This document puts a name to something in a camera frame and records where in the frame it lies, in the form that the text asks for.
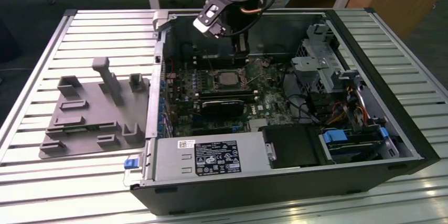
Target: warning label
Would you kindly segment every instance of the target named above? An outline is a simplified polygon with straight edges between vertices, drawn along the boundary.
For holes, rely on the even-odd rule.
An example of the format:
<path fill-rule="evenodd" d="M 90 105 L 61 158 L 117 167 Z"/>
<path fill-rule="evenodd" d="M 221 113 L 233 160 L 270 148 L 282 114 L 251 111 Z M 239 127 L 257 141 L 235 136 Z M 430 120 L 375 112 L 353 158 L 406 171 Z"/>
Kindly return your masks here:
<path fill-rule="evenodd" d="M 235 141 L 194 144 L 195 174 L 198 176 L 239 173 Z"/>

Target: metal case frame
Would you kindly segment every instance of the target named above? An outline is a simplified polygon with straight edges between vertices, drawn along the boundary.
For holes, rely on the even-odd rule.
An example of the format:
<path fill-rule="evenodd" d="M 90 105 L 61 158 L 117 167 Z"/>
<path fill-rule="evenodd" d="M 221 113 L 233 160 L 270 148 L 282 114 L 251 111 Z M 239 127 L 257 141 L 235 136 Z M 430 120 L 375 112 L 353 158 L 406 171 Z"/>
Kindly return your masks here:
<path fill-rule="evenodd" d="M 290 12 L 290 10 L 271 10 L 270 14 Z M 207 209 L 265 204 L 299 198 L 343 195 L 369 190 L 390 178 L 411 174 L 439 160 L 421 131 L 411 121 L 390 88 L 378 74 L 359 45 L 347 31 L 339 17 L 331 9 L 299 9 L 301 13 L 322 13 L 326 23 L 334 31 L 345 51 L 359 69 L 363 81 L 371 87 L 373 96 L 385 108 L 387 117 L 399 127 L 399 134 L 407 138 L 419 157 L 401 159 L 397 162 L 381 162 L 357 166 L 339 165 L 337 168 L 305 170 L 298 173 L 282 173 L 255 177 L 234 177 L 207 181 L 178 180 L 174 184 L 155 182 L 154 161 L 155 141 L 146 144 L 146 166 L 143 180 L 130 186 L 130 193 L 155 215 L 179 214 Z M 174 15 L 191 14 L 190 10 L 169 12 Z M 342 65 L 346 62 L 338 57 Z"/>

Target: aluminum extrusion table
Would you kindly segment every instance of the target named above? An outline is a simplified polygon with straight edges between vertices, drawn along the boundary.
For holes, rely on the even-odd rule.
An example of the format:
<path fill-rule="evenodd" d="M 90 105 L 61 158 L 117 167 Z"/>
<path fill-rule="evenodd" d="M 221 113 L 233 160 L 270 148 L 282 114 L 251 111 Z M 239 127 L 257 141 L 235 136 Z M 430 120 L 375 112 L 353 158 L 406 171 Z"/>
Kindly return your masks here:
<path fill-rule="evenodd" d="M 139 149 L 41 160 L 57 80 L 67 73 L 98 81 L 91 58 L 107 56 L 118 79 L 154 62 L 153 10 L 66 12 L 0 129 L 1 223 L 435 223 L 448 218 L 448 95 L 374 13 L 337 14 L 441 161 L 366 193 L 261 206 L 154 216 L 127 192 L 122 162 Z M 130 174 L 139 177 L 138 171 Z"/>

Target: black cable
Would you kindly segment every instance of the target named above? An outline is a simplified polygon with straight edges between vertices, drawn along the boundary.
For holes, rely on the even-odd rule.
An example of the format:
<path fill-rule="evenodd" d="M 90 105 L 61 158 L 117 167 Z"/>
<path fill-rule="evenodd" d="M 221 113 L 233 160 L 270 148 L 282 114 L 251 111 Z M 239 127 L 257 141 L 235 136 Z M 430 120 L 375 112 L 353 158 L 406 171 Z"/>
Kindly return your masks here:
<path fill-rule="evenodd" d="M 270 8 L 270 6 L 273 5 L 274 1 L 275 0 L 270 0 L 270 2 L 267 3 L 267 5 L 261 8 L 259 14 L 253 19 L 253 21 L 246 25 L 246 27 L 243 27 L 239 31 L 235 31 L 235 32 L 233 32 L 230 34 L 223 34 L 222 37 L 233 37 L 233 36 L 239 35 L 241 33 L 245 33 L 253 27 L 253 25 L 255 24 L 255 22 L 259 20 L 263 11 Z"/>

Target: blue clip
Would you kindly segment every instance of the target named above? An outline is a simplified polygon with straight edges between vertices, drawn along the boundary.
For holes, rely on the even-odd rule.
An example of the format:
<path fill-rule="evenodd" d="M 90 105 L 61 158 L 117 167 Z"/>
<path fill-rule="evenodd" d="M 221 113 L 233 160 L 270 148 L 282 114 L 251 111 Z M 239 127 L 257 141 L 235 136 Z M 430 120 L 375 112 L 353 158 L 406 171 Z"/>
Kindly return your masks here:
<path fill-rule="evenodd" d="M 386 139 L 389 137 L 389 133 L 386 132 L 386 129 L 383 127 L 379 128 L 379 134 L 382 136 L 382 139 Z"/>
<path fill-rule="evenodd" d="M 129 158 L 123 161 L 123 169 L 135 169 L 138 168 L 138 158 Z"/>
<path fill-rule="evenodd" d="M 346 135 L 342 130 L 330 130 L 326 131 L 322 135 L 325 143 L 346 141 Z"/>

